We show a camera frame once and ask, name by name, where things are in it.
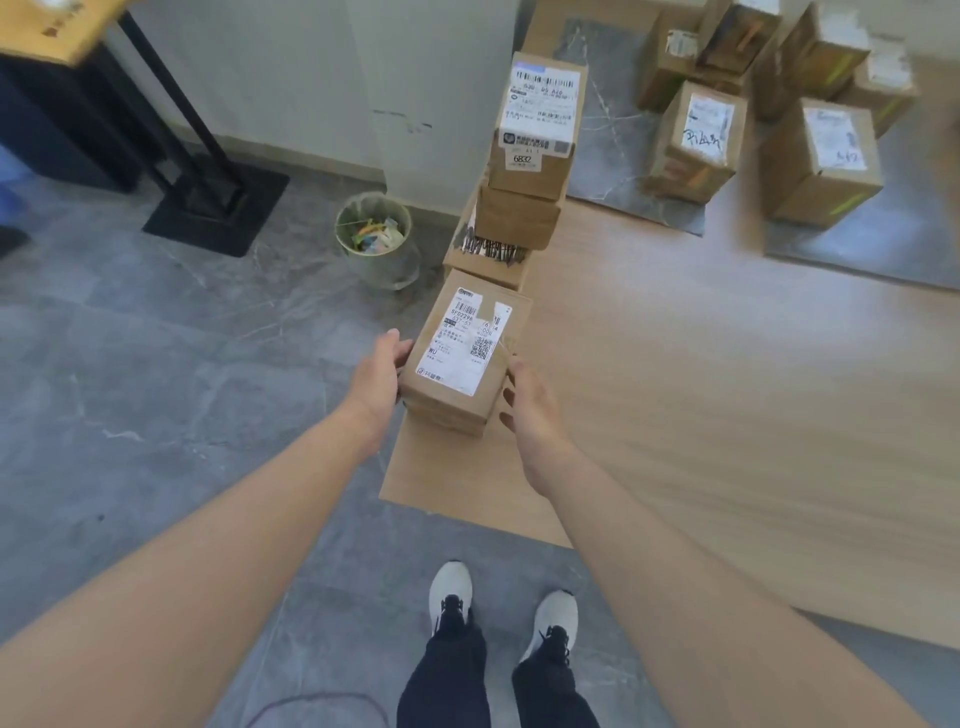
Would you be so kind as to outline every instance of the forearm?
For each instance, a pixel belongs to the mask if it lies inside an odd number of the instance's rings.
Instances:
[[[576,448],[535,470],[679,725],[924,725],[840,644]]]
[[[361,458],[344,411],[0,650],[4,726],[203,725]]]

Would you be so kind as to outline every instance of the leg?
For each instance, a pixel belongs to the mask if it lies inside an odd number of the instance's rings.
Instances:
[[[473,623],[472,599],[467,567],[444,564],[430,587],[433,637],[400,697],[396,728],[491,728],[487,643]]]
[[[554,592],[537,608],[533,640],[514,670],[522,728],[599,728],[570,671],[577,621],[577,600],[567,592]]]

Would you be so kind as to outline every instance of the sneaker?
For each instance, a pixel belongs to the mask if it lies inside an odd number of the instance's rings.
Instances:
[[[469,618],[473,601],[473,582],[462,561],[448,561],[430,585],[430,623],[433,634],[441,627],[463,627]]]
[[[570,592],[554,592],[547,595],[534,616],[534,637],[520,661],[534,652],[543,654],[554,662],[569,663],[570,650],[577,641],[577,624],[580,615],[577,599]]]

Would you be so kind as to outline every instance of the black metal stand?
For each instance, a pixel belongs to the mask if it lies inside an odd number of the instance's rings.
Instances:
[[[150,130],[167,157],[181,171],[180,178],[171,184],[148,160],[140,160],[146,172],[166,193],[143,230],[215,253],[242,257],[270,217],[290,178],[231,161],[183,95],[133,16],[124,12],[118,22],[209,153],[208,157],[194,158],[129,77],[117,73],[112,64],[103,62],[97,54],[91,56],[91,62],[98,65],[131,112]],[[118,141],[124,144],[123,135],[110,126]]]

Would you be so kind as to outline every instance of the wooden floor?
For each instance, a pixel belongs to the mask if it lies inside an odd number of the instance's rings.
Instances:
[[[654,12],[541,0],[524,50],[552,55],[570,15]],[[922,64],[957,215],[955,78]],[[521,353],[583,449],[701,544],[796,606],[960,647],[960,297],[763,257],[757,193],[751,149],[704,238],[566,201]],[[499,424],[408,417],[381,496],[568,545]]]

